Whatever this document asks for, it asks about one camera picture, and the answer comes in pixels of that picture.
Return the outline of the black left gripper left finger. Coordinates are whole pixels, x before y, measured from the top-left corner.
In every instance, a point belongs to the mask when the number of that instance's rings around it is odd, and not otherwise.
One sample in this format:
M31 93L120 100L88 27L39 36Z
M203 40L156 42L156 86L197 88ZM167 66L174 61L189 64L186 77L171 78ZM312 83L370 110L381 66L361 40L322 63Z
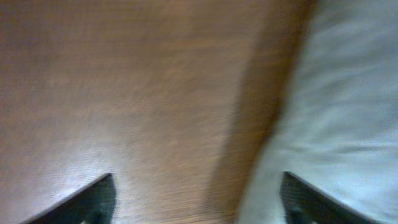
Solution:
M23 224L111 224L116 208L116 187L104 174Z

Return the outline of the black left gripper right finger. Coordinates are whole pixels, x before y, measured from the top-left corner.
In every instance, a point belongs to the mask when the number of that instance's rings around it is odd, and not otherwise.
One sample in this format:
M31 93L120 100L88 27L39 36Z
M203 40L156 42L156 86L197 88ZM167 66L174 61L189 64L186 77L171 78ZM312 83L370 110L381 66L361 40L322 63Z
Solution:
M283 173L279 193L287 224L380 224L291 172Z

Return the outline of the khaki shorts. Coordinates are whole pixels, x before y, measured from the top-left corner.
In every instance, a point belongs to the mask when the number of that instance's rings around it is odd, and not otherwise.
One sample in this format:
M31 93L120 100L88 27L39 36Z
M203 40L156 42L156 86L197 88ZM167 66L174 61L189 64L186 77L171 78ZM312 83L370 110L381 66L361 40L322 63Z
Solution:
M238 223L285 221L285 171L377 222L397 222L397 0L316 3Z

